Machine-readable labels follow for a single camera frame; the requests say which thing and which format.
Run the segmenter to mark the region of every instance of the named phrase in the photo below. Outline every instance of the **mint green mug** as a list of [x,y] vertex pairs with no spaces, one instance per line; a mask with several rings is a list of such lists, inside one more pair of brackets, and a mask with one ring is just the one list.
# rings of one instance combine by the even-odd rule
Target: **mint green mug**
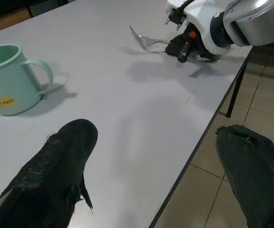
[[[40,66],[48,75],[49,84],[41,86],[30,68]],[[19,45],[0,45],[0,114],[15,115],[36,105],[53,83],[52,71],[39,59],[26,59]]]

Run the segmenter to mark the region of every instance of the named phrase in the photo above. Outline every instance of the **white table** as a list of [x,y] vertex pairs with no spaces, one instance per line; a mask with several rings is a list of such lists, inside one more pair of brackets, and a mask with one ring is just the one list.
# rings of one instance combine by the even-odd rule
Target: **white table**
[[65,84],[25,113],[0,116],[0,193],[50,134],[85,118],[99,132],[84,172],[94,210],[79,202],[69,227],[150,225],[250,51],[185,64],[147,53],[129,24],[170,39],[179,32],[164,13],[164,0],[80,0],[0,32],[1,44],[21,44]]

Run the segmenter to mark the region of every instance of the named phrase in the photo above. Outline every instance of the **fork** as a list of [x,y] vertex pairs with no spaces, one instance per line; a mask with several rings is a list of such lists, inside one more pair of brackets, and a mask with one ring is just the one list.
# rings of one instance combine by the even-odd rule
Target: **fork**
[[145,51],[150,51],[148,48],[150,46],[152,46],[153,44],[156,44],[156,43],[170,44],[170,42],[166,41],[166,40],[153,39],[151,37],[141,36],[133,30],[131,25],[129,27],[131,28],[131,32],[132,32],[133,37],[138,42],[138,44],[142,47],[142,49],[144,49]]

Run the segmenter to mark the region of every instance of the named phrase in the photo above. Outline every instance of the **robotic arm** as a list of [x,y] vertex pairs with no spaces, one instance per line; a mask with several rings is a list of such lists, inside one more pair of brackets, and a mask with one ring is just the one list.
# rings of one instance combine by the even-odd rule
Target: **robotic arm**
[[235,0],[225,10],[214,0],[167,0],[176,30],[186,21],[183,34],[170,41],[169,55],[186,62],[192,52],[216,61],[232,44],[261,46],[274,41],[274,0]]

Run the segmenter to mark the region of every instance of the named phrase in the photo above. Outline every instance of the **mug handle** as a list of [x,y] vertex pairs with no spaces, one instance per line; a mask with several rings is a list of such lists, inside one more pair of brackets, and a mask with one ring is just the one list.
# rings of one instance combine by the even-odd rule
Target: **mug handle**
[[41,67],[43,70],[45,70],[47,76],[48,76],[48,86],[45,88],[45,89],[42,89],[38,92],[39,95],[41,94],[44,94],[48,91],[48,89],[52,86],[53,84],[53,74],[52,74],[52,70],[50,68],[50,66],[45,63],[44,61],[42,60],[39,60],[39,59],[35,59],[35,58],[29,58],[25,61],[25,63],[23,63],[24,65],[27,65],[27,64],[34,64],[34,65],[37,65],[39,67]]

